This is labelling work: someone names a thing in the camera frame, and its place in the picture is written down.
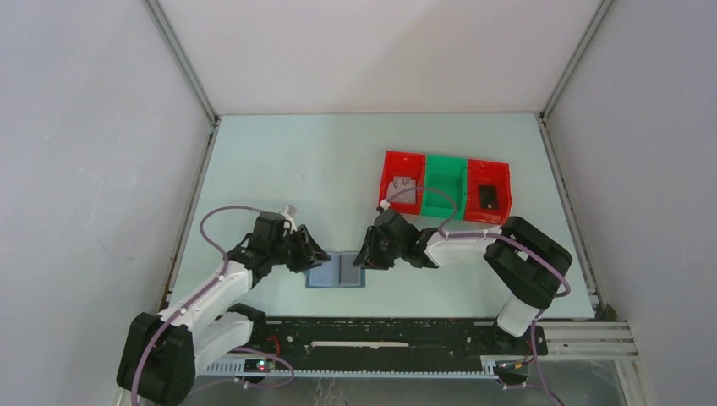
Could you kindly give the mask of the blue leather card holder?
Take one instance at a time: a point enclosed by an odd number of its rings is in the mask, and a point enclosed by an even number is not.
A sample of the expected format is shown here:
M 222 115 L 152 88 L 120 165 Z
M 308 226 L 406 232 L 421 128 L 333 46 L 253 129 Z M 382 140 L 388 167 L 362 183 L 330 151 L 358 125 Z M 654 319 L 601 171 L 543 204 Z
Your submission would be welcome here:
M 341 255 L 344 253 L 354 253 L 353 251 L 330 252 L 331 260 L 309 269 L 305 274 L 305 287 L 308 289 L 339 289 L 339 288 L 364 288 L 366 285 L 365 269 L 363 269 L 364 281 L 359 287 L 341 287 L 339 285 L 339 267 Z

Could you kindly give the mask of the black credit card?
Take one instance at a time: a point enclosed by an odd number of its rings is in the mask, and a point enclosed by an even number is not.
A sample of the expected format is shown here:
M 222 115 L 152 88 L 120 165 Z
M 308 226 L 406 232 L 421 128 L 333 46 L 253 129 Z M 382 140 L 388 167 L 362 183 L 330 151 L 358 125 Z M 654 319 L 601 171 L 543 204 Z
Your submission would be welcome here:
M 479 207 L 481 210 L 498 210 L 500 208 L 498 189 L 494 185 L 478 186 Z

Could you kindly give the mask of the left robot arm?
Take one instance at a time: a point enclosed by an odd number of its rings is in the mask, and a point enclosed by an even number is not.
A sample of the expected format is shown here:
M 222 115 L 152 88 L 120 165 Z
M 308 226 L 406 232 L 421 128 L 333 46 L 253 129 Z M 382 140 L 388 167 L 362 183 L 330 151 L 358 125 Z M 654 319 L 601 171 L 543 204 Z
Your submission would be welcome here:
M 179 405 L 196 376 L 224 354 L 264 348 L 267 330 L 250 318 L 253 309 L 243 308 L 240 299 L 276 266 L 300 273 L 330 261 L 307 227 L 295 222 L 292 206 L 257 215 L 252 231 L 231 250 L 206 239 L 222 261 L 189 296 L 131 321 L 116 381 L 133 405 L 141 400 Z

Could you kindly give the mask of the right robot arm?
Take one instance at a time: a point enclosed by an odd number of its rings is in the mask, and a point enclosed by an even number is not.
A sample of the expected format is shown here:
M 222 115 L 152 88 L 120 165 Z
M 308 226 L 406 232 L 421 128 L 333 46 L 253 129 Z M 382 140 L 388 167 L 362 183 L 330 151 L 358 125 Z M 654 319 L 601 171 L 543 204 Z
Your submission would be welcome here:
M 500 226 L 455 232 L 442 226 L 419 229 L 401 213 L 387 209 L 367 228 L 353 264 L 389 270 L 397 260 L 431 269 L 487 264 L 510 292 L 491 332 L 493 345 L 504 354 L 521 348 L 525 333 L 554 299 L 572 291 L 566 279 L 572 255 L 517 216 Z

